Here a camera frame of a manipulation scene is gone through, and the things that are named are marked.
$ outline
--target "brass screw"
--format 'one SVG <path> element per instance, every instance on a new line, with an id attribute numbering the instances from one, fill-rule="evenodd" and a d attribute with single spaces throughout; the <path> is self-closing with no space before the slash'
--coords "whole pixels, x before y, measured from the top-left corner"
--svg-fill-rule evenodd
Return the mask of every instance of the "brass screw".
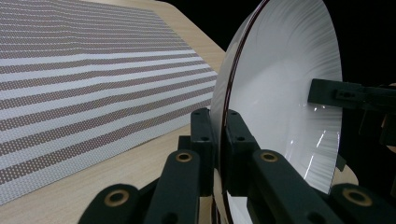
<path id="1" fill-rule="evenodd" d="M 275 155 L 274 153 L 271 153 L 271 152 L 263 152 L 261 154 L 261 157 L 262 157 L 262 160 L 264 160 L 264 161 L 270 161 L 270 162 L 277 161 L 277 155 Z"/>
<path id="2" fill-rule="evenodd" d="M 114 195 L 120 195 L 119 199 L 112 198 Z M 128 201 L 129 193 L 125 189 L 115 189 L 107 194 L 105 197 L 105 205 L 109 207 L 116 207 Z"/>
<path id="3" fill-rule="evenodd" d="M 176 155 L 176 160 L 181 162 L 188 162 L 192 160 L 192 155 L 187 152 L 182 152 Z"/>
<path id="4" fill-rule="evenodd" d="M 348 201 L 363 207 L 369 207 L 373 204 L 372 199 L 358 189 L 343 189 L 343 195 Z"/>

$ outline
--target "printed pattern sheet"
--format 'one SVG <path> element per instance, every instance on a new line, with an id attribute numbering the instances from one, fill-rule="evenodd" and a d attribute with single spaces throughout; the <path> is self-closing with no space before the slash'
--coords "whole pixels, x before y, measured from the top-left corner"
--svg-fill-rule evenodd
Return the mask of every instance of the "printed pattern sheet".
<path id="1" fill-rule="evenodd" d="M 190 123 L 217 74 L 154 12 L 0 2 L 0 204 Z"/>

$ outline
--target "mounting hole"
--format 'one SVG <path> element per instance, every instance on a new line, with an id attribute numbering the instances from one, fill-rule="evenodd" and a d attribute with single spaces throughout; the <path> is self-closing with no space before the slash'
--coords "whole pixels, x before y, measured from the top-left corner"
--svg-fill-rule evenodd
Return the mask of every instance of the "mounting hole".
<path id="1" fill-rule="evenodd" d="M 314 224 L 324 224 L 326 223 L 326 219 L 324 219 L 324 217 L 316 212 L 311 212 L 308 214 L 308 216 L 306 216 L 308 218 L 308 220 Z"/>
<path id="2" fill-rule="evenodd" d="M 264 161 L 277 161 L 277 156 L 271 152 L 262 153 L 262 159 Z"/>
<path id="3" fill-rule="evenodd" d="M 176 224 L 177 220 L 178 218 L 175 213 L 167 213 L 163 215 L 163 224 Z"/>
<path id="4" fill-rule="evenodd" d="M 371 198 L 358 189 L 343 189 L 343 195 L 348 201 L 363 207 L 369 207 L 373 204 Z"/>
<path id="5" fill-rule="evenodd" d="M 192 160 L 192 155 L 187 152 L 182 152 L 176 155 L 176 160 L 181 162 L 187 162 Z"/>
<path id="6" fill-rule="evenodd" d="M 128 201 L 129 193 L 125 189 L 115 189 L 105 197 L 105 205 L 116 207 Z"/>

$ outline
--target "wooden table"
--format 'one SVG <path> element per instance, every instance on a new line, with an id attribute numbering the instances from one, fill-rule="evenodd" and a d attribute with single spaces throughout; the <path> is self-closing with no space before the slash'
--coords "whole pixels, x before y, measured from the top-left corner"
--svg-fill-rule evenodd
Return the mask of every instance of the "wooden table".
<path id="1" fill-rule="evenodd" d="M 155 11 L 216 72 L 219 71 L 224 51 L 177 8 L 150 0 L 90 1 Z M 0 206 L 0 223 L 78 223 L 85 208 L 102 189 L 119 183 L 140 189 L 159 177 L 167 156 L 177 149 L 178 137 L 189 134 L 188 125 L 6 203 Z M 200 223 L 209 223 L 210 200 L 203 198 L 201 201 Z"/>

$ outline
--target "black plastic part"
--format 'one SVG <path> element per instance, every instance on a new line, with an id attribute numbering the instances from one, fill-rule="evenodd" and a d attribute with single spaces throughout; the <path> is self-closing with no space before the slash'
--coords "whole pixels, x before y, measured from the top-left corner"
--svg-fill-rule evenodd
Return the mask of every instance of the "black plastic part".
<path id="1" fill-rule="evenodd" d="M 251 180 L 248 162 L 253 151 L 260 147 L 241 115 L 233 110 L 227 115 L 226 135 L 227 147 L 222 152 L 226 160 L 222 172 L 224 187 L 232 196 L 248 196 Z"/>
<path id="2" fill-rule="evenodd" d="M 197 223 L 199 155 L 178 150 L 168 156 L 144 223 Z"/>
<path id="3" fill-rule="evenodd" d="M 213 172 L 215 168 L 216 142 L 207 108 L 200 108 L 191 113 L 191 147 L 201 159 L 201 193 L 202 197 L 213 194 Z"/>
<path id="4" fill-rule="evenodd" d="M 359 133 L 379 137 L 385 146 L 396 146 L 396 89 L 363 87 L 357 83 L 312 79 L 308 103 L 365 111 Z"/>
<path id="5" fill-rule="evenodd" d="M 149 204 L 152 199 L 152 195 L 155 192 L 159 178 L 155 179 L 151 183 L 139 190 L 139 202 L 137 207 L 134 209 L 134 217 L 131 223 L 143 223 L 146 217 L 147 211 L 149 210 Z"/>
<path id="6" fill-rule="evenodd" d="M 340 155 L 337 155 L 337 160 L 335 162 L 335 167 L 337 167 L 341 172 L 344 171 L 347 161 Z"/>
<path id="7" fill-rule="evenodd" d="M 136 216 L 140 216 L 134 212 L 138 201 L 137 188 L 123 184 L 110 186 L 96 195 L 78 224 L 132 223 L 133 220 L 138 219 Z"/>
<path id="8" fill-rule="evenodd" d="M 329 205 L 345 223 L 394 224 L 396 208 L 370 190 L 351 184 L 332 187 Z"/>
<path id="9" fill-rule="evenodd" d="M 177 150 L 191 149 L 191 138 L 189 136 L 179 136 Z"/>
<path id="10" fill-rule="evenodd" d="M 276 223 L 343 223 L 281 154 L 255 151 L 251 171 Z"/>
<path id="11" fill-rule="evenodd" d="M 247 210 L 253 224 L 275 224 L 276 220 L 267 202 L 256 185 L 250 185 L 247 197 Z"/>
<path id="12" fill-rule="evenodd" d="M 313 78 L 308 103 L 395 113 L 396 90 L 392 87 L 363 87 L 357 83 Z"/>
<path id="13" fill-rule="evenodd" d="M 396 115 L 387 114 L 385 116 L 379 143 L 385 146 L 396 147 Z"/>

